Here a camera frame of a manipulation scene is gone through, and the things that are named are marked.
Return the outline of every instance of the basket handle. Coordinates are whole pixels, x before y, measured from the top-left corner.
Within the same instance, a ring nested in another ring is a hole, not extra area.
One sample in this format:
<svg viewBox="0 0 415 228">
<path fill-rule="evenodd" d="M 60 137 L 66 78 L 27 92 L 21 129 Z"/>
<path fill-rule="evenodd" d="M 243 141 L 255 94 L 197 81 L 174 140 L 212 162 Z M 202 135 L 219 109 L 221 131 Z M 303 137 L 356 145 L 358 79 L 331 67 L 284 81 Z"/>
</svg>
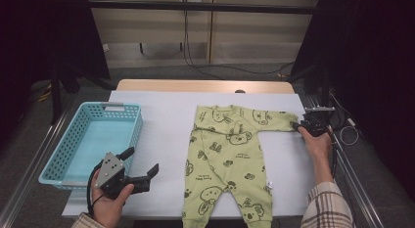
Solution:
<svg viewBox="0 0 415 228">
<path fill-rule="evenodd" d="M 101 102 L 101 106 L 103 107 L 104 111 L 120 111 L 120 112 L 124 111 L 124 103 Z"/>
</svg>

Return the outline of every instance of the yellow-green baby clothing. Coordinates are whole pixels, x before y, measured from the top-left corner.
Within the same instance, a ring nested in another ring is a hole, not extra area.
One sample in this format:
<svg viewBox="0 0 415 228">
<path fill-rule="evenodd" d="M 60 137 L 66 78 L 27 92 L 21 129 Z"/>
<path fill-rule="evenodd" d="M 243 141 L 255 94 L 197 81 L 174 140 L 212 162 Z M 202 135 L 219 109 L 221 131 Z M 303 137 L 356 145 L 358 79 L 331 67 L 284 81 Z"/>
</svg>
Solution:
<svg viewBox="0 0 415 228">
<path fill-rule="evenodd" d="M 186 161 L 184 228 L 203 228 L 223 192 L 250 228 L 269 228 L 272 196 L 257 133 L 293 131 L 295 114 L 238 106 L 198 107 Z"/>
</svg>

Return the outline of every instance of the human hand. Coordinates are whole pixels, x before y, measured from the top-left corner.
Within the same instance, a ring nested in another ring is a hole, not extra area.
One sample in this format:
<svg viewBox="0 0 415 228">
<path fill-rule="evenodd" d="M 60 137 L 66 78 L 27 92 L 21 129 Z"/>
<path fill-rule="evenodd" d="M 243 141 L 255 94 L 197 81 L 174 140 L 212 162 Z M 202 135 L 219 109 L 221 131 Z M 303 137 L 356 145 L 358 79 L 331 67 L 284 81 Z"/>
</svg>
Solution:
<svg viewBox="0 0 415 228">
<path fill-rule="evenodd" d="M 304 127 L 299 127 L 299 133 L 305 140 L 308 153 L 314 160 L 326 160 L 332 150 L 332 141 L 328 133 L 313 137 Z"/>
<path fill-rule="evenodd" d="M 107 228 L 116 227 L 121 219 L 122 207 L 134 190 L 134 185 L 126 185 L 119 193 L 118 197 L 115 200 L 111 200 L 103 196 L 104 191 L 101 188 L 95 188 L 94 186 L 97 181 L 99 171 L 100 170 L 97 170 L 95 172 L 91 183 L 92 201 L 95 202 L 93 205 L 93 219 Z"/>
</svg>

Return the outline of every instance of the white tabletop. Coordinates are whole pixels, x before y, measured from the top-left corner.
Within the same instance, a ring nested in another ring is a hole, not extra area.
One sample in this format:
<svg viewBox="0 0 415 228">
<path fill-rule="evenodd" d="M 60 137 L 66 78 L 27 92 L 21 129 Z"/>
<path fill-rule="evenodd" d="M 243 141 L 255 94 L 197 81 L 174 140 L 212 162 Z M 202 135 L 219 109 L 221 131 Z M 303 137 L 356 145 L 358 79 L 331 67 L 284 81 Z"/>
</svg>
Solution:
<svg viewBox="0 0 415 228">
<path fill-rule="evenodd" d="M 156 163 L 159 174 L 150 192 L 132 195 L 122 215 L 135 219 L 180 219 L 184 203 L 184 176 L 190 132 L 196 106 L 238 105 L 249 109 L 285 111 L 302 118 L 297 94 L 232 94 L 113 91 L 110 102 L 137 103 L 143 128 L 129 176 L 143 176 Z M 314 186 L 312 161 L 297 132 L 260 132 L 268 180 L 273 183 L 273 215 L 303 215 L 305 197 Z M 73 191 L 63 216 L 86 211 L 85 191 Z M 224 193 L 211 218 L 241 217 L 235 200 Z"/>
</svg>

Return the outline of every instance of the blue plastic basket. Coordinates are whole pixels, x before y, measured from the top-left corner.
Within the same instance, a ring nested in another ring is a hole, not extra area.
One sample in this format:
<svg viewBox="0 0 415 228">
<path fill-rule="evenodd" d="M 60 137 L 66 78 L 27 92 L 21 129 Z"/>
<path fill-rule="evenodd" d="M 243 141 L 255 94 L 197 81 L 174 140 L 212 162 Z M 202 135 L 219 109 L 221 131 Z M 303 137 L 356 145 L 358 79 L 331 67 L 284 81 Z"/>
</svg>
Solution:
<svg viewBox="0 0 415 228">
<path fill-rule="evenodd" d="M 135 147 L 143 119 L 137 104 L 96 103 L 80 105 L 39 182 L 59 189 L 86 189 L 93 167 L 105 153 L 122 153 Z M 132 157 L 124 162 L 128 173 Z"/>
</svg>

